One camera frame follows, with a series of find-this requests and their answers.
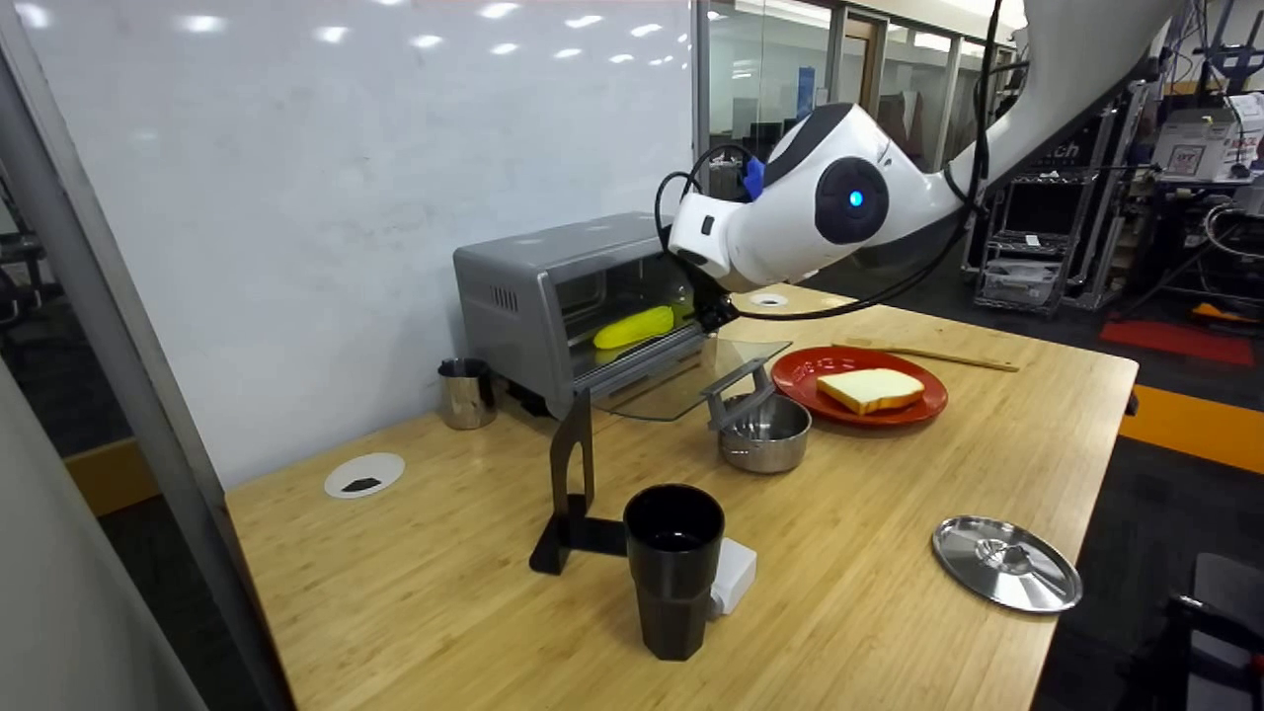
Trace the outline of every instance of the whiteboard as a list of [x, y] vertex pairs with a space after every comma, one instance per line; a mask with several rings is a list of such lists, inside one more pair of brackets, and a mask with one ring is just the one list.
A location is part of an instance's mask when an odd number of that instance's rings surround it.
[[689, 0], [19, 12], [225, 487], [439, 403], [457, 246], [693, 161]]

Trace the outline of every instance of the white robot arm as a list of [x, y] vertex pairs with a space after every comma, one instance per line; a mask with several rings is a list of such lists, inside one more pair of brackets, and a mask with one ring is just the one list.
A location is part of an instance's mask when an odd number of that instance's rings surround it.
[[[989, 130], [990, 178], [1120, 87], [1179, 8], [1183, 0], [1026, 0], [1031, 70], [1019, 103]], [[951, 178], [967, 180], [972, 161], [967, 145], [951, 159]], [[756, 200], [689, 194], [669, 249], [719, 287], [746, 292], [914, 238], [956, 209], [948, 178], [922, 175], [860, 107], [821, 107], [775, 145]]]

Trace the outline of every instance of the metal bowl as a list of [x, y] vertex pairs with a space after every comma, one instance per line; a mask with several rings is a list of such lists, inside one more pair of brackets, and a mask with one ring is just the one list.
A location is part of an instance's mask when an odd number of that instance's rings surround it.
[[735, 419], [719, 427], [725, 461], [752, 475], [786, 475], [798, 465], [806, 452], [806, 433], [813, 432], [813, 413], [796, 398], [767, 394], [735, 394], [725, 403]]

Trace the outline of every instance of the red plate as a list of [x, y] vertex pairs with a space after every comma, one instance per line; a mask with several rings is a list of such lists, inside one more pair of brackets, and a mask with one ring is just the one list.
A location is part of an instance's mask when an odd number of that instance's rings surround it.
[[[856, 413], [835, 398], [825, 398], [818, 391], [818, 374], [835, 374], [835, 370], [860, 370], [860, 367], [894, 367], [894, 370], [909, 370], [914, 380], [922, 380], [922, 403], [909, 403], [900, 412], [872, 412], [872, 413]], [[897, 361], [888, 350], [865, 350], [865, 349], [804, 349], [804, 350], [786, 350], [775, 367], [771, 367], [777, 391], [796, 403], [804, 403], [806, 412], [813, 412], [818, 419], [839, 419], [839, 424], [854, 424], [854, 427], [922, 427], [931, 424], [944, 408], [948, 408], [948, 388], [909, 363]]]

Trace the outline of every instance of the bread slice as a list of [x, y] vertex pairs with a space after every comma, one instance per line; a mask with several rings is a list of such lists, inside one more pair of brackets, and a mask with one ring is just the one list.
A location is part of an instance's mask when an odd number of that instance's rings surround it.
[[925, 383], [894, 367], [856, 367], [818, 380], [821, 394], [854, 413], [900, 412], [922, 398]]

